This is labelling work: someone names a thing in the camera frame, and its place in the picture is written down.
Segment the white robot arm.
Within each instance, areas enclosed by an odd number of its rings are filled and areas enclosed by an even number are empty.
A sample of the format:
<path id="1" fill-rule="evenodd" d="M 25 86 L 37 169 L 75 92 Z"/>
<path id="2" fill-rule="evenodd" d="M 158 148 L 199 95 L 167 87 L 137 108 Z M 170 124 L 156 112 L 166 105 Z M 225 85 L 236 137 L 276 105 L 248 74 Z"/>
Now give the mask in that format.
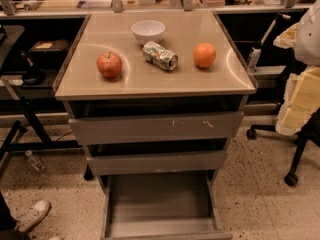
<path id="1" fill-rule="evenodd" d="M 303 64 L 303 69 L 289 66 L 284 104 L 275 126 L 278 133 L 292 136 L 320 108 L 320 0 L 314 2 L 298 23 L 277 36 L 273 44 L 292 48 L 295 60 Z"/>

